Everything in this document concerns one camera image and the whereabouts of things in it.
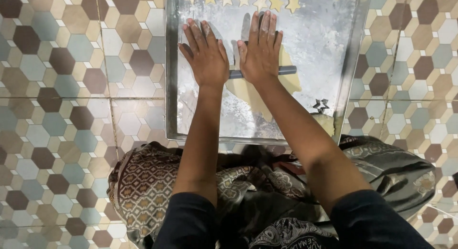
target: aluminum tray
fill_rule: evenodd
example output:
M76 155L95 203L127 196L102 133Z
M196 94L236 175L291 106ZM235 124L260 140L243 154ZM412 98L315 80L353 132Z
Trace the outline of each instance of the aluminum tray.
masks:
M222 6L221 0L204 4L204 0L166 0L166 137L186 140L197 103L198 86L177 42L187 42L181 26L187 18L207 20L217 38L223 40L230 63L233 64L235 42L248 40L246 32L250 6ZM328 100L324 114L334 117L335 135L340 139L349 99L369 0L299 0L300 9L291 14L285 1L278 15L277 29L284 31L283 45L297 66L302 91L293 97L309 112L316 99ZM219 130L221 143L287 145L275 120L266 121L258 112L224 88Z

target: black shirt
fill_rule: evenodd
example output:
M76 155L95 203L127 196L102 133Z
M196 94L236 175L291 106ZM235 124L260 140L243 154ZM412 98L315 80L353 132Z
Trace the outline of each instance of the black shirt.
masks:
M216 211L207 199L177 193L169 202L153 249L214 249ZM421 235L373 190L347 194L334 206L331 222L339 240L312 223L280 219L254 240L250 249L432 249Z

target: tiled floor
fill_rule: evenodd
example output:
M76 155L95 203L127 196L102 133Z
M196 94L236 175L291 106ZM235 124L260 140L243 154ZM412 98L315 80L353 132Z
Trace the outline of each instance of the tiled floor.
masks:
M457 3L371 0L343 132L434 162L432 205L458 217ZM0 0L0 247L133 248L106 198L107 174L145 141L184 144L163 129L163 7ZM411 223L458 248L458 222L443 212L425 208Z

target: brown patterned cloth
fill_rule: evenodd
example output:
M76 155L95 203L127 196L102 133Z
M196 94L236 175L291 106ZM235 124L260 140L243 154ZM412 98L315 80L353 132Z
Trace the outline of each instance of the brown patterned cloth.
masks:
M339 146L405 219L434 196L434 166L426 160L375 138L342 135ZM152 142L127 152L109 176L109 199L139 248L148 248L159 232L181 153ZM222 245L256 236L283 217L333 231L293 154L273 157L260 146L248 146L242 155L220 155L216 176Z

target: hand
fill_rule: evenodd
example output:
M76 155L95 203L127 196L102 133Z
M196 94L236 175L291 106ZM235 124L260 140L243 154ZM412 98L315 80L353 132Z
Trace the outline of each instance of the hand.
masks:
M267 78L278 78L278 57L283 39L283 31L275 37L277 16L266 11L259 30L259 13L251 19L248 47L245 42L237 41L240 54L240 70L248 82L256 85Z
M189 47L180 43L178 47L191 65L199 88L209 86L222 89L229 79L229 60L223 41L216 40L207 21L202 21L201 24L206 37L193 19L189 18L188 24L189 26L183 25L183 31Z

